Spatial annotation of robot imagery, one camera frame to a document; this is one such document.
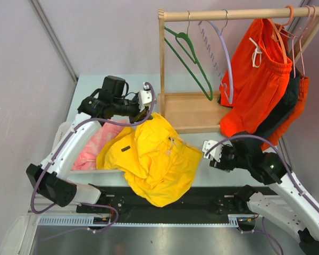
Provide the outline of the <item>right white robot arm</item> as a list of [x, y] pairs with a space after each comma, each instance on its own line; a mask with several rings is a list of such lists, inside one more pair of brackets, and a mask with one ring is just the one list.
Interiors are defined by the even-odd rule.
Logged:
[[286, 210], [245, 185], [234, 195], [238, 212], [261, 215], [263, 221], [271, 221], [292, 236], [304, 254], [319, 254], [319, 203], [271, 142], [257, 135], [239, 133], [221, 141], [204, 141], [202, 151], [210, 167], [227, 172], [235, 168], [247, 170], [290, 207]]

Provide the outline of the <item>lavender hanger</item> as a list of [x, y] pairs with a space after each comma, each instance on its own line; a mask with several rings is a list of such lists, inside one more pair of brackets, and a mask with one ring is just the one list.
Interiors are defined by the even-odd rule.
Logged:
[[[228, 24], [228, 11], [226, 12], [226, 23], [222, 29], [219, 29], [213, 21], [199, 21], [198, 29], [202, 36], [203, 43], [208, 57], [212, 63], [212, 70], [220, 80], [221, 88], [225, 93], [225, 98], [229, 104], [233, 104], [234, 100], [234, 83], [231, 59], [225, 40], [223, 38], [223, 29]], [[203, 25], [208, 23], [215, 32], [215, 38], [218, 37], [219, 42], [215, 42], [208, 36], [208, 30]]]

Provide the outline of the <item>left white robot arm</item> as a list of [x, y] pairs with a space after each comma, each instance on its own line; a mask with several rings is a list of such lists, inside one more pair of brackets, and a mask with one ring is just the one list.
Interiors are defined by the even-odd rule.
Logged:
[[35, 214], [41, 214], [35, 208], [37, 194], [60, 207], [77, 203], [97, 213], [106, 208], [107, 200], [98, 187], [70, 182], [68, 176], [85, 145], [104, 124], [123, 126], [112, 121], [113, 116], [128, 117], [126, 125], [131, 127], [151, 119], [156, 104], [153, 86], [144, 82], [132, 99], [127, 99], [128, 95], [129, 85], [125, 79], [106, 76], [102, 87], [82, 100], [74, 121], [52, 152], [40, 164], [28, 166], [26, 174], [33, 187], [30, 206]]

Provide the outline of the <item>yellow shorts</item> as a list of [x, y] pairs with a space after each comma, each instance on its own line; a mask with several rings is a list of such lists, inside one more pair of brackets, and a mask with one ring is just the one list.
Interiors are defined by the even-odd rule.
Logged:
[[190, 189], [203, 153], [183, 141], [163, 116], [152, 117], [136, 128], [125, 127], [109, 141], [97, 156], [96, 167], [123, 171], [137, 195], [162, 207]]

